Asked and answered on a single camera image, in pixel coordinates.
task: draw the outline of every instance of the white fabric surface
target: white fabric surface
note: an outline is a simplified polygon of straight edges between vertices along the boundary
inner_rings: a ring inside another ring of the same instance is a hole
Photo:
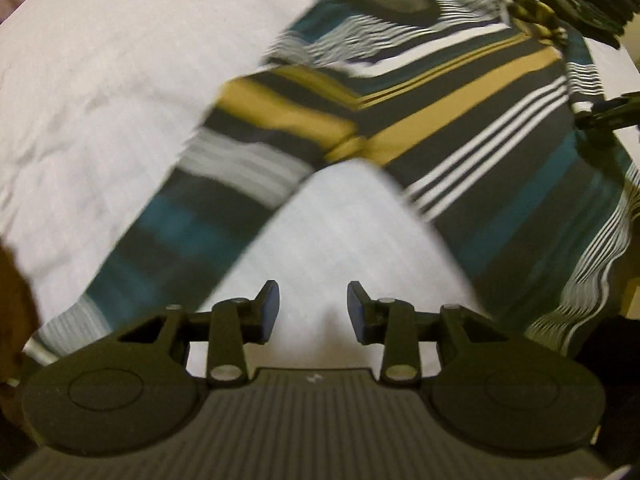
[[[0,26],[0,233],[43,322],[84,291],[219,85],[254,70],[312,1],[28,0]],[[607,97],[640,89],[625,50],[590,47]],[[636,129],[620,135],[640,162]],[[251,297],[270,278],[281,286],[280,317],[268,345],[248,348],[252,367],[378,368],[382,348],[354,341],[350,280],[421,310],[477,307],[437,235],[359,161],[312,177],[212,300]],[[204,371],[201,351],[191,361]],[[423,364],[437,369],[432,348]]]

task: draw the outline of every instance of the brown object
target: brown object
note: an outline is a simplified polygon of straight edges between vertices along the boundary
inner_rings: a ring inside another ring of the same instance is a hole
[[[11,254],[0,248],[0,409],[19,428],[24,422],[17,392],[4,382],[19,377],[22,348],[39,324],[29,285]]]

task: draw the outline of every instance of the long-sleeve shirt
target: long-sleeve shirt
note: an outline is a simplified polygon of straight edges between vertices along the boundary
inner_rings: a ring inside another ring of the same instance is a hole
[[[222,87],[39,337],[64,354],[166,304],[200,308],[309,175],[359,156],[400,184],[498,323],[575,352],[614,308],[607,273],[639,201],[624,149],[574,126],[603,98],[583,38],[535,0],[317,0]]]

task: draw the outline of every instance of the metal screw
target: metal screw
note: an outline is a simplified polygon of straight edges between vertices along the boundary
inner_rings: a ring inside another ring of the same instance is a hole
[[[211,377],[217,381],[235,381],[242,376],[242,370],[235,365],[220,365],[210,372]]]
[[[410,381],[418,374],[411,365],[393,365],[386,369],[385,375],[392,381]]]

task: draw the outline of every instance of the white bed sheet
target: white bed sheet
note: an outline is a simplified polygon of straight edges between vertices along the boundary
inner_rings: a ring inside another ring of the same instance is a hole
[[[84,291],[175,163],[225,80],[253,70],[313,0],[28,0],[0,27],[0,233],[43,322]],[[624,49],[590,41],[607,97],[640,89]],[[636,162],[635,128],[620,137]],[[345,290],[421,310],[478,308],[441,241],[375,168],[316,174],[243,255],[214,300],[281,285],[272,341],[250,367],[380,365],[354,340]],[[437,370],[425,345],[425,373]],[[190,369],[204,371],[196,349]]]

